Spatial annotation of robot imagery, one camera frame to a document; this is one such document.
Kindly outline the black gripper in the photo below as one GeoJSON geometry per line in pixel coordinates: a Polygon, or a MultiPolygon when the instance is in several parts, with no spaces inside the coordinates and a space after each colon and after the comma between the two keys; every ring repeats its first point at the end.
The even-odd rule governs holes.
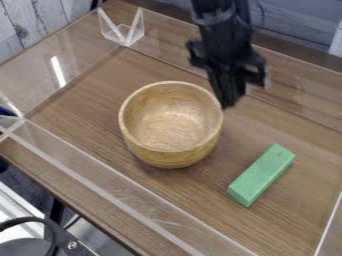
{"type": "Polygon", "coordinates": [[[247,19],[196,19],[193,23],[200,38],[185,44],[189,62],[205,70],[216,99],[225,109],[244,96],[247,83],[265,86],[265,59],[252,47],[253,29],[247,19]]]}

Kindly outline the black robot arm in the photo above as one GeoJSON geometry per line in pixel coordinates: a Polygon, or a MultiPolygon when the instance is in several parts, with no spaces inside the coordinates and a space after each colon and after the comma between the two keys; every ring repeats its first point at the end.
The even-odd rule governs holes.
{"type": "Polygon", "coordinates": [[[265,86],[265,59],[252,47],[248,0],[191,0],[191,5],[200,39],[185,44],[189,63],[205,70],[225,109],[245,95],[247,83],[265,86]]]}

